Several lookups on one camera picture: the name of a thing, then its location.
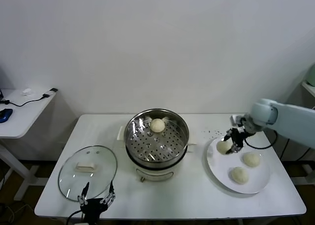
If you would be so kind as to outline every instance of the black cable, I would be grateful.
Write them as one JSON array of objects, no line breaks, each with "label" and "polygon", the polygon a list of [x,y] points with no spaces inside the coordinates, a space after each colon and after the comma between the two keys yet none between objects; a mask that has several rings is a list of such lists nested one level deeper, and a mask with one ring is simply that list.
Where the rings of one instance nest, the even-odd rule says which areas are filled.
[{"label": "black cable", "polygon": [[78,213],[80,213],[80,212],[81,212],[81,210],[78,210],[78,211],[73,212],[73,213],[67,218],[67,222],[65,223],[65,225],[68,225],[68,224],[69,224],[69,221],[70,221],[70,219],[71,219],[71,217],[72,217],[73,215],[78,214]]},{"label": "black cable", "polygon": [[288,140],[286,141],[286,144],[285,144],[284,149],[283,149],[283,151],[282,151],[282,153],[281,153],[281,156],[280,156],[280,160],[282,159],[282,157],[283,157],[283,155],[284,155],[284,152],[285,152],[285,150],[286,150],[286,148],[287,148],[287,146],[288,146],[289,141],[290,141],[290,139],[288,139]]},{"label": "black cable", "polygon": [[245,141],[245,143],[246,143],[248,146],[250,146],[250,147],[252,147],[252,148],[254,148],[254,149],[257,149],[257,150],[265,150],[265,149],[268,149],[268,148],[272,147],[272,146],[276,143],[276,141],[278,140],[278,133],[277,133],[275,130],[274,130],[274,133],[275,133],[275,135],[276,135],[276,139],[274,140],[274,142],[272,142],[269,146],[266,146],[266,147],[263,147],[263,148],[258,148],[258,147],[255,147],[255,146],[253,146],[253,145],[250,145],[250,144],[247,142],[246,139],[244,139],[244,141]]},{"label": "black cable", "polygon": [[299,157],[296,161],[299,161],[301,158],[303,158],[310,150],[311,149],[308,148],[307,151],[305,151],[305,153],[301,157]]},{"label": "black cable", "polygon": [[17,106],[17,107],[22,107],[22,106],[24,106],[24,105],[25,105],[25,104],[27,104],[27,103],[40,101],[40,100],[42,100],[43,98],[45,98],[45,97],[44,97],[44,96],[42,96],[42,97],[41,97],[41,98],[39,98],[39,99],[35,99],[35,100],[30,100],[30,101],[27,101],[27,102],[23,103],[22,105],[18,105],[18,104],[12,103],[11,101],[9,101],[9,103],[10,103],[10,104],[13,104],[14,106]]}]

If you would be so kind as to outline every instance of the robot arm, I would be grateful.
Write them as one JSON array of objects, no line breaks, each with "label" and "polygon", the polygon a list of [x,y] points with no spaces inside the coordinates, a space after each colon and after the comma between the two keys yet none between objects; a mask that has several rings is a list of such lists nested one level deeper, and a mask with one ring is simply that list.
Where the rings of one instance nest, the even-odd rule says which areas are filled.
[{"label": "robot arm", "polygon": [[227,131],[224,141],[232,138],[233,146],[227,153],[240,151],[243,140],[264,128],[315,149],[315,111],[312,109],[261,99],[249,114],[231,116],[231,123],[233,128]]}]

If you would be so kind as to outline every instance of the cable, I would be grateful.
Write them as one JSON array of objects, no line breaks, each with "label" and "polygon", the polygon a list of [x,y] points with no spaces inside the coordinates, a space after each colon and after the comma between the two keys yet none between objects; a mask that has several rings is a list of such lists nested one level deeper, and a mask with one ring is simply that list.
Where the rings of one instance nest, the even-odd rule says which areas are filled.
[{"label": "cable", "polygon": [[42,97],[41,97],[41,98],[39,98],[39,99],[30,100],[30,101],[27,101],[27,102],[25,102],[25,103],[23,103],[23,104],[21,104],[21,105],[18,105],[18,104],[12,103],[11,101],[9,101],[9,103],[10,103],[10,104],[13,104],[14,106],[17,106],[17,107],[22,107],[22,106],[24,106],[25,104],[28,104],[28,103],[31,103],[31,102],[40,101],[40,100],[42,100],[42,99],[44,99],[44,98],[46,98],[46,97],[42,96]]},{"label": "cable", "polygon": [[250,144],[247,142],[246,139],[244,139],[244,141],[245,141],[245,143],[246,143],[248,146],[250,146],[250,147],[252,147],[252,148],[254,148],[254,149],[257,149],[257,150],[265,150],[265,149],[268,149],[268,148],[272,147],[272,146],[277,142],[277,140],[278,140],[278,133],[277,133],[275,130],[274,130],[274,133],[275,133],[275,135],[276,135],[276,139],[274,140],[274,142],[272,142],[269,146],[266,146],[266,147],[263,147],[263,148],[258,148],[258,147],[255,147],[255,146],[253,146],[253,145],[250,145]]},{"label": "cable", "polygon": [[80,212],[81,212],[81,210],[78,210],[78,211],[73,212],[73,213],[67,218],[67,222],[65,223],[65,225],[68,225],[68,224],[69,224],[69,221],[70,221],[70,219],[71,219],[71,217],[72,217],[73,215],[78,214],[78,213],[80,213]]},{"label": "cable", "polygon": [[286,148],[287,148],[287,146],[288,146],[289,141],[290,141],[290,139],[288,139],[288,140],[286,141],[286,144],[285,144],[284,149],[283,149],[283,151],[282,151],[282,153],[281,153],[281,156],[280,156],[280,160],[282,159],[282,157],[283,157],[283,155],[284,155],[284,152],[285,152],[285,150],[286,150]]},{"label": "cable", "polygon": [[42,100],[42,99],[44,99],[44,98],[48,98],[48,97],[50,97],[51,95],[53,95],[54,93],[56,93],[57,91],[58,91],[58,89],[52,88],[52,89],[50,89],[49,91],[47,91],[46,93],[44,93],[41,98],[27,101],[27,102],[25,102],[25,103],[23,103],[23,104],[21,104],[21,105],[18,105],[18,104],[16,104],[16,103],[12,103],[12,102],[11,102],[10,100],[8,100],[8,99],[0,100],[0,103],[4,103],[5,105],[12,104],[12,105],[17,106],[17,107],[22,107],[22,106],[24,106],[25,104],[28,104],[28,103],[31,103],[31,102],[40,101],[40,100]]},{"label": "cable", "polygon": [[299,161],[301,158],[303,158],[310,150],[311,149],[308,148],[307,151],[305,151],[305,153],[301,157],[299,157],[296,161]]}]

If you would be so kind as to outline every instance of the white side table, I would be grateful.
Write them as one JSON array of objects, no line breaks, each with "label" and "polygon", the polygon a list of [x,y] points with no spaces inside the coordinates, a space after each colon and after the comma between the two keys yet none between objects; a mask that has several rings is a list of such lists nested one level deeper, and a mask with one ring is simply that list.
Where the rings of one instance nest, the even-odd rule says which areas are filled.
[{"label": "white side table", "polygon": [[[315,87],[302,82],[302,86],[313,96],[315,97]],[[315,170],[312,170],[311,166],[308,164],[302,165],[305,172],[308,174],[306,177],[291,177],[292,182],[295,185],[315,185]]]},{"label": "white side table", "polygon": [[[22,96],[22,90],[2,90],[4,99],[9,99],[15,104],[23,104],[26,101],[38,99],[48,90],[36,91],[32,96]],[[44,98],[37,102],[32,102],[24,105],[23,107],[17,107],[12,104],[4,105],[0,104],[0,111],[5,108],[12,108],[13,113],[9,120],[5,123],[0,124],[0,139],[11,138],[17,139],[24,136],[27,131],[31,128],[35,120],[49,104],[55,94],[51,95],[49,98]],[[21,177],[24,178],[22,185],[14,196],[14,200],[22,200],[27,188],[29,186],[45,186],[48,178],[36,178],[35,173],[38,170],[38,166],[32,166],[28,170],[20,161],[15,158],[4,146],[3,142],[0,144],[0,159],[2,159],[7,165],[10,166],[9,171],[5,175],[4,183],[11,175],[11,173],[16,171]]]}]

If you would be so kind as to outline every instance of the white table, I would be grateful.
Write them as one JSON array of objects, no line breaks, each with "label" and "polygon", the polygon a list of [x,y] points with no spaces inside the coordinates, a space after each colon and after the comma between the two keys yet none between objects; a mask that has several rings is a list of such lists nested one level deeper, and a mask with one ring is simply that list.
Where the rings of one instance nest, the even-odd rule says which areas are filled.
[{"label": "white table", "polygon": [[[4,99],[9,99],[11,102],[18,105],[29,100],[41,98],[43,93],[47,91],[48,89],[35,90],[34,94],[31,96],[22,96],[22,90],[2,90]],[[5,108],[13,109],[13,113],[9,120],[0,124],[0,138],[16,139],[24,136],[54,96],[55,94],[51,95],[49,98],[42,99],[41,101],[28,103],[23,107],[17,107],[12,104],[0,104],[0,110]],[[0,158],[10,166],[10,170],[5,175],[4,182],[6,182],[13,170],[24,178],[14,200],[22,200],[28,186],[46,185],[48,178],[36,178],[34,176],[38,166],[32,166],[32,168],[28,170],[5,148],[3,142],[0,144]]]},{"label": "white table", "polygon": [[[120,126],[132,115],[83,115],[75,126],[36,205],[42,217],[66,218],[79,210],[77,202],[65,199],[58,189],[58,174],[65,160],[79,149],[92,145],[111,148],[118,160],[114,179],[116,199],[101,219],[226,219],[299,215],[306,207],[275,151],[262,151],[272,171],[268,186],[258,194],[235,193],[225,188],[210,172],[203,153],[212,137],[230,128],[230,114],[181,115],[198,140],[183,159],[180,172],[163,182],[141,183],[135,175],[124,143],[116,137]],[[265,134],[252,137],[258,147],[269,145]]]}]

